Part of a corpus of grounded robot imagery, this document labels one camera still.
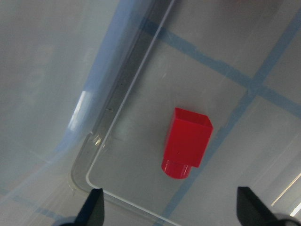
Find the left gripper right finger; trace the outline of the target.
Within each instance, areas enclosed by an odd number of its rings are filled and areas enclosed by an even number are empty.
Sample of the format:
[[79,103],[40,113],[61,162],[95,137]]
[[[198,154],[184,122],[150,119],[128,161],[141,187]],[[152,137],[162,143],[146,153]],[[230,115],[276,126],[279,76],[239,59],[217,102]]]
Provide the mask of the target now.
[[242,226],[269,226],[275,215],[249,188],[237,188],[236,215]]

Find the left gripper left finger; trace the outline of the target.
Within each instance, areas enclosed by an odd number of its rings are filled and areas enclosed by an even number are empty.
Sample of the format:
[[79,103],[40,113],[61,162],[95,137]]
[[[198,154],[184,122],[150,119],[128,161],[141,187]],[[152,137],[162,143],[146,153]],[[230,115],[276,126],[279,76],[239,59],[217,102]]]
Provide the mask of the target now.
[[92,189],[84,205],[78,213],[75,226],[102,226],[104,224],[103,189]]

